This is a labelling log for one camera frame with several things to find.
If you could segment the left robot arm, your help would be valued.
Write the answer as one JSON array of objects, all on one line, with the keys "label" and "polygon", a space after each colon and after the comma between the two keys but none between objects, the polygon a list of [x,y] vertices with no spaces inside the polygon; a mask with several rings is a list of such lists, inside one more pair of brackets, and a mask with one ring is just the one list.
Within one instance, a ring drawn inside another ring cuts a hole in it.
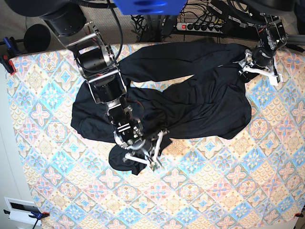
[{"label": "left robot arm", "polygon": [[241,79],[248,83],[259,75],[266,76],[271,85],[277,86],[283,76],[277,70],[276,51],[287,44],[288,36],[280,16],[294,9],[295,0],[244,0],[248,9],[257,12],[257,18],[244,16],[231,0],[227,1],[230,9],[245,23],[254,25],[259,43],[252,50],[245,50],[245,57],[238,64]]}]

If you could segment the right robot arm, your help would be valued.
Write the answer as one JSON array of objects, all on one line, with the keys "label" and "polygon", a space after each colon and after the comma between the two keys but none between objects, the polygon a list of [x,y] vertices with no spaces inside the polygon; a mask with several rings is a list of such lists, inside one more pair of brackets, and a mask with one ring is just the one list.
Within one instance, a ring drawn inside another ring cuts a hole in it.
[{"label": "right robot arm", "polygon": [[123,160],[145,164],[151,170],[161,167],[160,146],[167,130],[145,134],[139,118],[127,104],[118,55],[103,40],[82,7],[114,10],[115,4],[85,0],[9,0],[7,5],[25,17],[39,17],[62,46],[74,55],[95,103],[107,106],[107,117],[113,126],[113,137],[126,150]]}]

